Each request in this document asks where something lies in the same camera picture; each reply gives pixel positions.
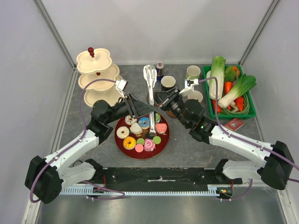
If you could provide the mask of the blue frosted donut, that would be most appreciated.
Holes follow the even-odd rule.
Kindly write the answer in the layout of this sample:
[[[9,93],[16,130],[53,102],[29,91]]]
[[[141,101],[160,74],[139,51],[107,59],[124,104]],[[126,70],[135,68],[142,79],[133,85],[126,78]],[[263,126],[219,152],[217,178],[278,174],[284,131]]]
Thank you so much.
[[[148,117],[141,117],[138,120],[138,125],[141,127],[141,129],[146,130],[150,126],[150,120]]]

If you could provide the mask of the white chocolate sprinkle donut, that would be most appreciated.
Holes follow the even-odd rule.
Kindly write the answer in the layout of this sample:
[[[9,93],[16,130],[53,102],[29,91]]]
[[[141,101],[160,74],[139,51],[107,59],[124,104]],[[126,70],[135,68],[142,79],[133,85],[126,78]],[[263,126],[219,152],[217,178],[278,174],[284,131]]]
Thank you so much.
[[[133,118],[132,116],[128,115],[125,117],[125,123],[129,126],[133,125],[134,123],[137,122],[136,118]]]

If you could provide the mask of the plain white donut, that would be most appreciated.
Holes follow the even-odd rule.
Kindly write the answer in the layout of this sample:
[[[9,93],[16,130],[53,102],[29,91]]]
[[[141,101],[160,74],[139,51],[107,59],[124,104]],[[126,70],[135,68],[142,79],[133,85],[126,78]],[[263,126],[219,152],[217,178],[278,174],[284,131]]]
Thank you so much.
[[[125,139],[130,135],[130,130],[126,126],[121,126],[117,129],[116,135],[119,139]]]

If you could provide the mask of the green macaron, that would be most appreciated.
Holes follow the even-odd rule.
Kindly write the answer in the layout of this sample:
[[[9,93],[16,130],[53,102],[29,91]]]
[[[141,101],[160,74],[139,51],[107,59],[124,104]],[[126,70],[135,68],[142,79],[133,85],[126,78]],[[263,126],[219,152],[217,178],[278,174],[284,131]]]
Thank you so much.
[[[137,144],[141,144],[141,145],[144,145],[145,144],[145,139],[143,138],[138,138],[137,141],[136,141]]]
[[[158,145],[161,143],[162,140],[159,136],[155,136],[155,137],[153,137],[153,141],[156,145]]]

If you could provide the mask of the silver metal serving tongs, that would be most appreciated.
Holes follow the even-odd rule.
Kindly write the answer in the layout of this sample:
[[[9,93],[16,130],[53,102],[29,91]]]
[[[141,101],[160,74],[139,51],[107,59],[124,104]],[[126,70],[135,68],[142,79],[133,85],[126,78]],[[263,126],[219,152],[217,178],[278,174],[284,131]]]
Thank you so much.
[[[145,65],[143,68],[143,77],[148,86],[148,101],[154,105],[154,87],[157,81],[157,70],[154,65]],[[154,112],[149,114],[149,135],[156,136],[156,116]]]

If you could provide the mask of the yellow frosted donut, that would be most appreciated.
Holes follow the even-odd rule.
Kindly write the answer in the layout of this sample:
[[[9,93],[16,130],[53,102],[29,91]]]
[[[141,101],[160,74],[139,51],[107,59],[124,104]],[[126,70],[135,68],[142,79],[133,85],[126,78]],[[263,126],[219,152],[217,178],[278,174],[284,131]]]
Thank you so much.
[[[135,146],[136,146],[136,139],[131,136],[128,136],[123,140],[123,147],[126,150],[132,150],[135,148]]]

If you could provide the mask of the hot pink swirl roll cake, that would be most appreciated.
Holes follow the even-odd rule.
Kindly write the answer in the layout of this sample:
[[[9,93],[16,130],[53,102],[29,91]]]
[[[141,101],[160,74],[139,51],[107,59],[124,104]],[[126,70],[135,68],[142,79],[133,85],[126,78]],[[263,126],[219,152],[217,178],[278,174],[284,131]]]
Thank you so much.
[[[155,149],[155,143],[152,139],[145,139],[144,151],[150,152]]]

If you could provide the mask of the pink macaron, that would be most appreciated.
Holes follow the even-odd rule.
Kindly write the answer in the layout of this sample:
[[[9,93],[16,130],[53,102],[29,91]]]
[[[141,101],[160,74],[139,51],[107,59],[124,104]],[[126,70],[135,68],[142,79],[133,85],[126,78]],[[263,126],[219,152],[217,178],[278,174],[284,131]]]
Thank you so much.
[[[142,144],[136,144],[135,151],[141,153],[144,150],[144,146]]]

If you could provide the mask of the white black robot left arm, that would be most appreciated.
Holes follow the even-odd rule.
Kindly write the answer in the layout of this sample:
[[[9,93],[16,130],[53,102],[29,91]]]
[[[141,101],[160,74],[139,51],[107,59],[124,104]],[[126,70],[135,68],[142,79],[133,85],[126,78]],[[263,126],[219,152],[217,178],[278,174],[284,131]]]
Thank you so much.
[[[96,101],[93,104],[91,121],[84,124],[84,130],[78,137],[48,157],[36,156],[30,161],[25,179],[25,186],[30,190],[30,201],[50,203],[64,187],[85,180],[99,183],[103,172],[92,164],[84,162],[79,168],[71,168],[70,165],[108,138],[113,130],[109,123],[128,115],[138,118],[154,112],[156,109],[152,94],[148,95],[148,100],[148,103],[144,103],[128,93],[114,106],[105,100]]]

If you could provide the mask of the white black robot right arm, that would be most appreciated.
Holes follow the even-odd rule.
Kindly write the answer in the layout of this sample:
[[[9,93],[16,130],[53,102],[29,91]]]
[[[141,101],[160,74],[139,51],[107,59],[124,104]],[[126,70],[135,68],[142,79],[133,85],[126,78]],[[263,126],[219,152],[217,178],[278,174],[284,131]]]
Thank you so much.
[[[205,109],[197,100],[183,101],[177,88],[155,92],[154,101],[161,110],[171,111],[196,141],[223,147],[246,157],[258,166],[256,172],[265,184],[278,190],[285,189],[295,167],[285,143],[261,142],[225,129],[205,117]]]

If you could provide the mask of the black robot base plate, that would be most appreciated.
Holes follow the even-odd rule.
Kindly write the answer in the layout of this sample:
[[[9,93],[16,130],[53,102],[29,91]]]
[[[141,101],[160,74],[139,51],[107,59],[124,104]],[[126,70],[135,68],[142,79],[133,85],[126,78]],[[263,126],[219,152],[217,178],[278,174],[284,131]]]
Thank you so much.
[[[242,184],[241,178],[229,179],[219,171],[205,168],[103,168],[96,170],[92,183],[107,186],[129,182],[183,182],[198,184]]]

